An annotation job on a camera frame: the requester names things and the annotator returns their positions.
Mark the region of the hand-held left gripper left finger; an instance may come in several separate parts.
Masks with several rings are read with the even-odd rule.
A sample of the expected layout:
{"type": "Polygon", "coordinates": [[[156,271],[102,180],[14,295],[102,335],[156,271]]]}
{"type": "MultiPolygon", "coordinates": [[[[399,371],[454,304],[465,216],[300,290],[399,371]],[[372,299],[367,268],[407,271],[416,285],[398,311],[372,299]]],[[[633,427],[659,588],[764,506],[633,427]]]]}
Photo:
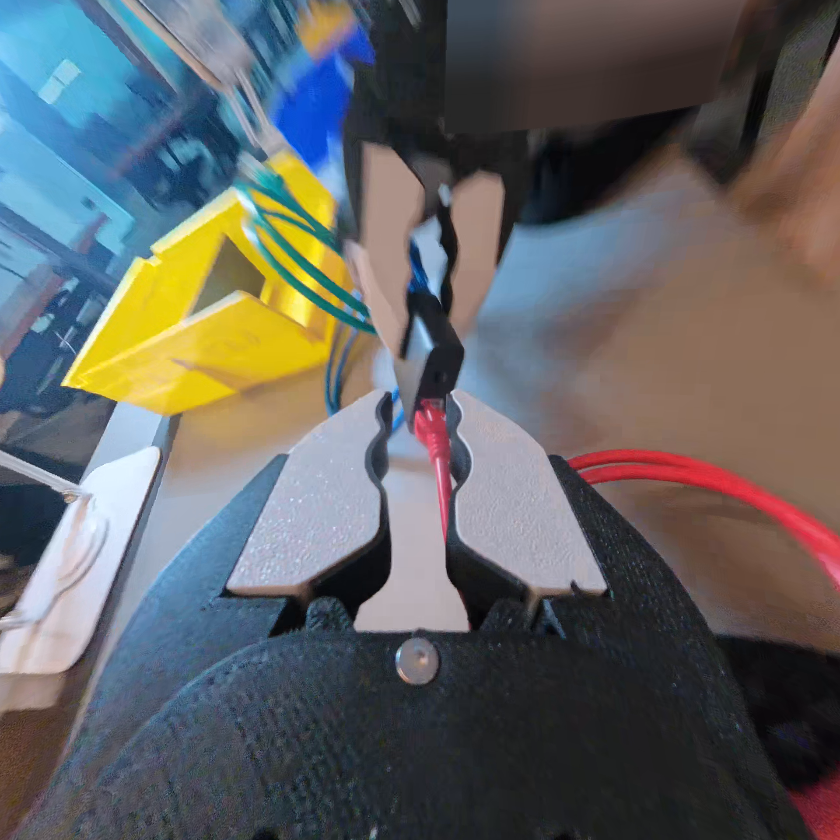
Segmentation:
{"type": "Polygon", "coordinates": [[[382,582],[350,599],[370,599],[391,568],[383,479],[389,469],[392,395],[373,390],[315,426],[290,450],[255,521],[227,589],[234,595],[311,599],[379,552],[382,582]]]}

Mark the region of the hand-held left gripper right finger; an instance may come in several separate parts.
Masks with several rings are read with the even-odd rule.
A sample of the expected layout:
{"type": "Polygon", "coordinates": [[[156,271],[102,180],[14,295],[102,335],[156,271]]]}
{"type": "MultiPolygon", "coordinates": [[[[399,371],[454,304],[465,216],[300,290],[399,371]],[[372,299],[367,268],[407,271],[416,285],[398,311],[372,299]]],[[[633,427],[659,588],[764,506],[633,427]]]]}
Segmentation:
{"type": "Polygon", "coordinates": [[[474,597],[602,595],[607,582],[541,444],[466,391],[447,402],[451,581],[474,597]]]}

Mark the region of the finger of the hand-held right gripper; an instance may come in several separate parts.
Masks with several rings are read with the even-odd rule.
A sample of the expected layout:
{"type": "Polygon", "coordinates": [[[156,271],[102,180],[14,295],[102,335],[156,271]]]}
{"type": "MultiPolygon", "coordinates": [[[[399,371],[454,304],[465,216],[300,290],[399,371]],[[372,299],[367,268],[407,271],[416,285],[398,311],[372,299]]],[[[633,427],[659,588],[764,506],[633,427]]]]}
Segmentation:
{"type": "Polygon", "coordinates": [[[410,238],[424,216],[425,190],[393,149],[368,142],[361,149],[359,238],[348,244],[346,260],[376,334],[399,358],[408,325],[410,238]]]}
{"type": "Polygon", "coordinates": [[[445,255],[439,299],[457,335],[467,335],[496,274],[505,188],[499,175],[476,172],[446,193],[436,213],[445,255]]]}

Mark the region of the blue plastic bin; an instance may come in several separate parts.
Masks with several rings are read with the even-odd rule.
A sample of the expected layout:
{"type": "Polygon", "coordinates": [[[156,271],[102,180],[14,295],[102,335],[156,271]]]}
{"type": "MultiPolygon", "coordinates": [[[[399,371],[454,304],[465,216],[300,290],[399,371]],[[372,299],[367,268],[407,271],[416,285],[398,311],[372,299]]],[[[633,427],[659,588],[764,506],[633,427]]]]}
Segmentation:
{"type": "Polygon", "coordinates": [[[299,47],[281,72],[269,118],[314,174],[340,156],[354,71],[373,60],[369,36],[360,24],[352,24],[312,51],[299,47]]]}

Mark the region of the black ethernet coupler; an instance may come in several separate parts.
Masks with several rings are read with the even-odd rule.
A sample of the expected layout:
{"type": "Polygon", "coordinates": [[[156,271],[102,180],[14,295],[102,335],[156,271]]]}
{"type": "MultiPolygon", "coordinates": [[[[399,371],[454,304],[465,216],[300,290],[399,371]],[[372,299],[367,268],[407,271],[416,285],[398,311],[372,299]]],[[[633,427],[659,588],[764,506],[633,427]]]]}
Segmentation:
{"type": "Polygon", "coordinates": [[[415,433],[416,416],[425,402],[445,406],[454,390],[465,350],[448,315],[427,290],[407,294],[408,321],[394,373],[406,426],[415,433]]]}

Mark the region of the yellow plastic bin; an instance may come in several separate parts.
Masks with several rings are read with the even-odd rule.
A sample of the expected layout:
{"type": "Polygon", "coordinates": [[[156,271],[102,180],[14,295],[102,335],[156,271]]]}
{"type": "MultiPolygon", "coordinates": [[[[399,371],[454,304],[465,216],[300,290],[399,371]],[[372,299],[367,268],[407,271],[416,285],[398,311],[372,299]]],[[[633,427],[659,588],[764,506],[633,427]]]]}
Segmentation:
{"type": "Polygon", "coordinates": [[[171,416],[327,362],[352,315],[337,202],[293,151],[245,176],[127,268],[62,385],[171,416]]]}

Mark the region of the white document stand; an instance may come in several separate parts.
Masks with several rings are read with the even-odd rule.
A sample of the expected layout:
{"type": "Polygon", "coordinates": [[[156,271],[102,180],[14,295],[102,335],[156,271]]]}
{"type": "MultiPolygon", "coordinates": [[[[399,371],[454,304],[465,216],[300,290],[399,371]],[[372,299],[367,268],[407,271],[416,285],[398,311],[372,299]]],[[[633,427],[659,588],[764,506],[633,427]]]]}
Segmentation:
{"type": "Polygon", "coordinates": [[[2,453],[2,467],[60,495],[66,510],[15,609],[2,618],[1,677],[67,672],[85,653],[161,464],[151,445],[75,484],[2,453]]]}

